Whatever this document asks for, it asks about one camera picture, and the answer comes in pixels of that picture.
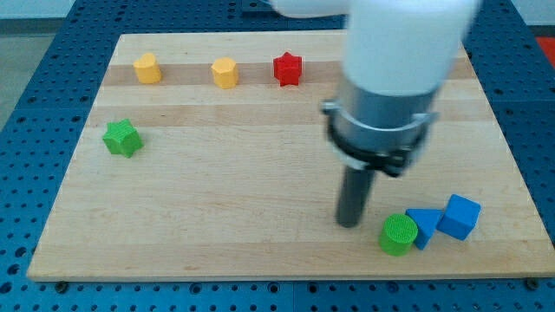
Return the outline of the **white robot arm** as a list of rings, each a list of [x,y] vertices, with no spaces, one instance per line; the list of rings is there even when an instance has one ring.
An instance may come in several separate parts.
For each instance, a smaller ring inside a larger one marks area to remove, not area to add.
[[[479,0],[271,0],[292,18],[345,15],[344,76],[375,94],[435,91],[447,79]]]

